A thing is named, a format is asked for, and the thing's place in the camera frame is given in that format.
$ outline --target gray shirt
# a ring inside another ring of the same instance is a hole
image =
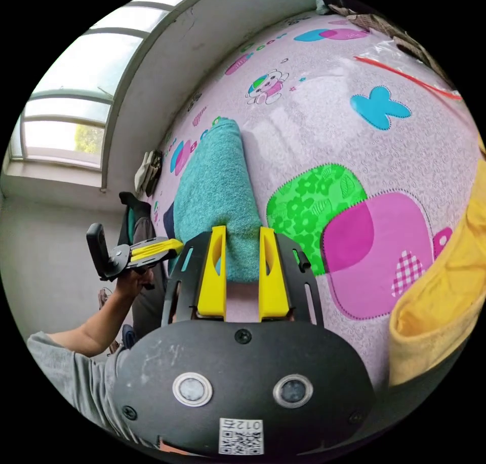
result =
[[[30,336],[27,347],[44,375],[81,415],[119,437],[155,447],[131,432],[113,402],[113,385],[128,351],[120,347],[100,363],[56,344],[43,332]]]

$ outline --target screw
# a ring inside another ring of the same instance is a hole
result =
[[[363,414],[359,411],[356,411],[351,414],[351,416],[348,418],[348,422],[350,424],[357,424],[360,423],[363,420]]]
[[[136,420],[137,419],[137,412],[132,407],[125,405],[121,410],[122,410],[121,412],[123,413],[123,415],[128,420]]]
[[[248,344],[252,340],[252,333],[248,329],[238,329],[234,340],[240,344]]]

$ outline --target yellow clamp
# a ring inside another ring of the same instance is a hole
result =
[[[275,232],[268,227],[260,228],[258,309],[260,322],[264,319],[283,319],[289,313],[277,240]]]
[[[182,251],[182,248],[184,248],[184,244],[174,239],[142,246],[141,248],[135,248],[132,250],[130,263],[155,256],[164,251],[174,250],[177,254],[179,254]]]
[[[218,260],[219,274],[216,271]],[[202,276],[197,312],[202,317],[226,320],[226,226],[213,228]]]

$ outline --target qr code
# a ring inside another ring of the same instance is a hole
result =
[[[263,454],[263,421],[221,418],[219,420],[219,453]]]

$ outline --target white wall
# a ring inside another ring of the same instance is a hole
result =
[[[53,333],[77,327],[99,309],[98,290],[113,289],[114,284],[98,279],[86,231],[93,222],[102,223],[110,249],[118,241],[121,218],[114,213],[4,200],[0,274],[24,340],[40,330]]]
[[[315,9],[315,0],[184,0],[155,28],[156,41],[145,55],[134,58],[134,70],[126,72],[128,89],[117,92],[124,98],[120,111],[110,117],[116,125],[106,192],[92,183],[73,185],[65,175],[58,175],[59,168],[55,169],[56,179],[64,180],[54,181],[52,169],[44,166],[44,177],[38,172],[30,177],[3,174],[5,196],[121,210],[118,193],[133,191],[144,153],[160,145],[179,109],[208,73],[261,29],[311,9]]]

